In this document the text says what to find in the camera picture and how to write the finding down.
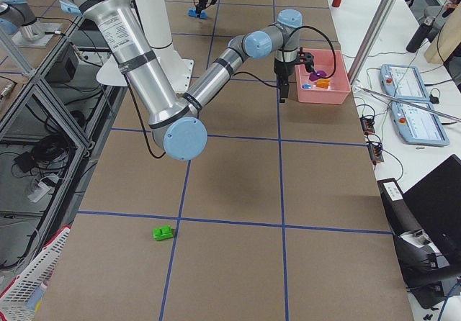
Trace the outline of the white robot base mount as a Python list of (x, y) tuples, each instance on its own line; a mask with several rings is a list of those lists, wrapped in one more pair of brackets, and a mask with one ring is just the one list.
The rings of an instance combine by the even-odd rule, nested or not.
[(187, 109), (176, 92), (187, 91), (193, 62), (174, 49), (164, 0), (88, 0), (80, 8), (97, 24), (115, 64), (102, 66), (99, 83), (123, 79), (155, 120), (164, 118), (159, 112)]

